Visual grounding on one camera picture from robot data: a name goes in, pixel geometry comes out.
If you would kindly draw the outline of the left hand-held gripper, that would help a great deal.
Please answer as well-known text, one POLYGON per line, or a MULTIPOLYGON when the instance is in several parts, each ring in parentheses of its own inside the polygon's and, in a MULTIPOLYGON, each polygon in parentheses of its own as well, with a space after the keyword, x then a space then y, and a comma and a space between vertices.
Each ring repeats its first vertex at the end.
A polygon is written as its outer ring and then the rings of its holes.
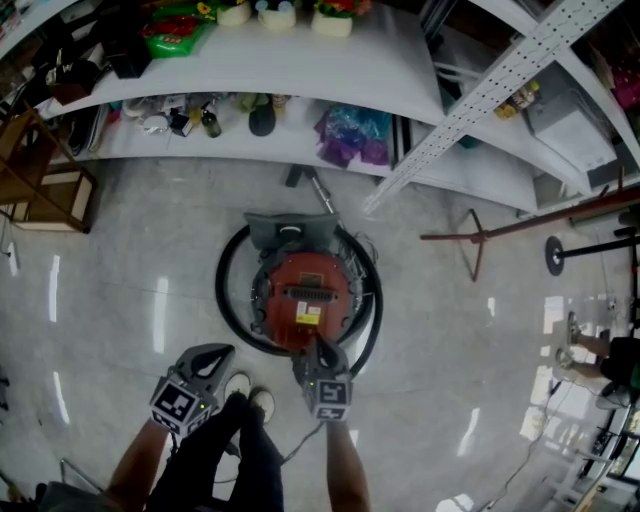
POLYGON ((220 388, 234 357, 229 344, 188 348, 160 378, 150 400, 151 418, 175 436, 190 436, 222 409, 220 388))

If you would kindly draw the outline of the red vacuum cleaner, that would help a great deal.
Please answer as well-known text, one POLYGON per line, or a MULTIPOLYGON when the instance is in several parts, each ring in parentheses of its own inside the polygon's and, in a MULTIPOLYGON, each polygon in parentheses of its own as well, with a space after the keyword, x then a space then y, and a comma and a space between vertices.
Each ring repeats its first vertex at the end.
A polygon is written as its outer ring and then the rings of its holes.
POLYGON ((325 213, 246 213, 245 226, 231 237, 220 256, 216 301, 234 334, 277 357, 294 357, 320 340, 345 348, 367 330, 364 345, 350 366, 351 374, 357 376, 373 353, 382 324, 377 252, 366 249, 344 228, 315 168, 292 165, 285 184, 294 188, 302 177, 315 187, 325 213), (229 292, 231 267, 245 242, 259 253, 259 268, 250 287, 250 323, 240 319, 229 292))

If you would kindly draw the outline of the person's right forearm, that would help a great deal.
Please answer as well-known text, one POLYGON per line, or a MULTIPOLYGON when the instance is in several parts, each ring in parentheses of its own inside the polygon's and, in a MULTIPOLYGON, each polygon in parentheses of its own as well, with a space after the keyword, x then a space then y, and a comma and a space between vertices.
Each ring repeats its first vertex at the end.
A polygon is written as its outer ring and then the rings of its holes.
POLYGON ((371 512, 366 474, 345 422, 326 424, 326 478, 332 512, 371 512))

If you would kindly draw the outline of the person's left forearm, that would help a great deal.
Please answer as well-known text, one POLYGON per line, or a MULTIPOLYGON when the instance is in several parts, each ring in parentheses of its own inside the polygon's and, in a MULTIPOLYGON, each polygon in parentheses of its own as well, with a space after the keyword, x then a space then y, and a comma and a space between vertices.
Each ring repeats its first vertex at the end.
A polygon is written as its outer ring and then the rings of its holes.
POLYGON ((158 471, 168 431, 149 419, 120 459, 106 496, 123 512, 142 512, 158 471))

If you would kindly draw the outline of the person's left white shoe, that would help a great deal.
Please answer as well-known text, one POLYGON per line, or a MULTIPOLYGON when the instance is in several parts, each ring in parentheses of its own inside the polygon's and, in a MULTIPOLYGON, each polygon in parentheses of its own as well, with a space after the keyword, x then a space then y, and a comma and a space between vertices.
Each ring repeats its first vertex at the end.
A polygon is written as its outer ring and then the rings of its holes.
POLYGON ((243 404, 248 403, 248 399, 252 390, 252 382, 250 376, 242 371, 238 371, 231 375, 224 387, 225 404, 243 404))

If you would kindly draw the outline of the person's right white shoe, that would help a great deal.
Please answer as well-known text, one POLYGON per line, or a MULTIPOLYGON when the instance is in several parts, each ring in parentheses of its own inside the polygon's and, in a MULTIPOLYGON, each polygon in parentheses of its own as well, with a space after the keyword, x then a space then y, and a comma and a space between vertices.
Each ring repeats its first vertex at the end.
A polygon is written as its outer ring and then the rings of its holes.
POLYGON ((268 424, 275 413, 275 399, 264 387, 256 387, 250 392, 249 405, 258 413, 263 425, 268 424))

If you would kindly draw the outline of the person's black trousers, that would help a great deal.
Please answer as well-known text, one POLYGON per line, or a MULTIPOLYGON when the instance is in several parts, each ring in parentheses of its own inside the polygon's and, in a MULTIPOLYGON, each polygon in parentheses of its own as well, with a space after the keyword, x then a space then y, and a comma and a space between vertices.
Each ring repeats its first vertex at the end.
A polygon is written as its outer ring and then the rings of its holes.
POLYGON ((147 512, 284 512, 282 457, 266 433, 263 411, 232 394, 180 447, 158 480, 147 512), (231 438, 239 436, 238 476, 228 501, 213 498, 218 464, 231 438))

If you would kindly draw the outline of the wooden shelf cart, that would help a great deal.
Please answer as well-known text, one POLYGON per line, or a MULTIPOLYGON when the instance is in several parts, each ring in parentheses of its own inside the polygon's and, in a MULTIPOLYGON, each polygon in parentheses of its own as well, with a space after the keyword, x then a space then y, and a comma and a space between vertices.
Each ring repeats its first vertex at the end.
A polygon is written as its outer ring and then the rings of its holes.
POLYGON ((25 100, 0 116, 0 216, 30 231, 90 231, 97 181, 25 100))

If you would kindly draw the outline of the heap of purple teal bags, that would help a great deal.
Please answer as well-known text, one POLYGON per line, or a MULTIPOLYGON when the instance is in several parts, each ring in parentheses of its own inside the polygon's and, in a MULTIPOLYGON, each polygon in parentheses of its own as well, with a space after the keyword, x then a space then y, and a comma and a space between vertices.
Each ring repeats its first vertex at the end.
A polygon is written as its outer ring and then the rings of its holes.
POLYGON ((316 123, 318 157, 347 169, 358 157, 364 164, 388 166, 392 115, 365 107, 334 104, 316 123))

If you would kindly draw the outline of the black oval brush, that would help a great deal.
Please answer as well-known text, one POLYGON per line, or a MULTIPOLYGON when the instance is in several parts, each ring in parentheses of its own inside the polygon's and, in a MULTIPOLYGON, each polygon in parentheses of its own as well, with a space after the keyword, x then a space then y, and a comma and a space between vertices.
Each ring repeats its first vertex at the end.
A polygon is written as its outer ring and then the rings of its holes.
POLYGON ((276 125, 276 115, 270 98, 264 104, 256 105, 249 114, 249 130, 257 137, 270 135, 276 125))

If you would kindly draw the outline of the black metal coat rack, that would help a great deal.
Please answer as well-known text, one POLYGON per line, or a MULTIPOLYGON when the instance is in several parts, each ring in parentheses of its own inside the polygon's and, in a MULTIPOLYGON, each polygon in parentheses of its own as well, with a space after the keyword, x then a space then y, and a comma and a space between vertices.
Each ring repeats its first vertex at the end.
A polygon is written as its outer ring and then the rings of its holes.
POLYGON ((620 230, 621 237, 615 241, 599 243, 576 249, 565 250, 559 238, 550 236, 545 243, 545 260, 552 276, 559 276, 564 270, 565 261, 570 258, 609 252, 640 245, 640 235, 632 227, 620 230))

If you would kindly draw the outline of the dark brown open box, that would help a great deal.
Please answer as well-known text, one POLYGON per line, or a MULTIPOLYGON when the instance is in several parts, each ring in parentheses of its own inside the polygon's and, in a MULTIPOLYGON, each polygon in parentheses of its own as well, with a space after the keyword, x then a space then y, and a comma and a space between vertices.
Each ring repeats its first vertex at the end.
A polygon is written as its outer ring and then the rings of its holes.
POLYGON ((88 60, 57 65, 45 77, 52 97, 61 105, 89 96, 98 80, 100 68, 88 60))

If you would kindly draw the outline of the black square box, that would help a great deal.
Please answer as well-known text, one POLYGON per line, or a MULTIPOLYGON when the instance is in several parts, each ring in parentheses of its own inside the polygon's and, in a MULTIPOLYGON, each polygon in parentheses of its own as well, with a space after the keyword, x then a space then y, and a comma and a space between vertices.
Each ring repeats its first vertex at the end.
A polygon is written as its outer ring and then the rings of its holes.
POLYGON ((140 48, 109 51, 107 60, 119 79, 137 79, 142 76, 152 58, 143 44, 140 48))

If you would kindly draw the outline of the yellow drink bottle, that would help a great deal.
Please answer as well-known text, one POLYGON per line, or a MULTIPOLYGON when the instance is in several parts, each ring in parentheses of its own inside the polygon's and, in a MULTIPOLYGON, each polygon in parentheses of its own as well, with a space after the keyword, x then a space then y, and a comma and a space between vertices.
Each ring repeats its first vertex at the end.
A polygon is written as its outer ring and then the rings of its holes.
POLYGON ((495 114, 502 120, 515 117, 536 101, 539 89, 540 85, 537 81, 528 82, 497 106, 494 109, 495 114))

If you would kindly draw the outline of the red flower pot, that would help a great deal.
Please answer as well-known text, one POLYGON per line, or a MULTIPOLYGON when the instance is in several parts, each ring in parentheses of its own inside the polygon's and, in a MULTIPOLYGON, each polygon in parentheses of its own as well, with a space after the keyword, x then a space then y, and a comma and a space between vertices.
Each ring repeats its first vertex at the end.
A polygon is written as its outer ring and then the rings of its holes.
POLYGON ((372 0, 316 0, 311 29, 321 35, 348 37, 353 20, 366 14, 372 0))

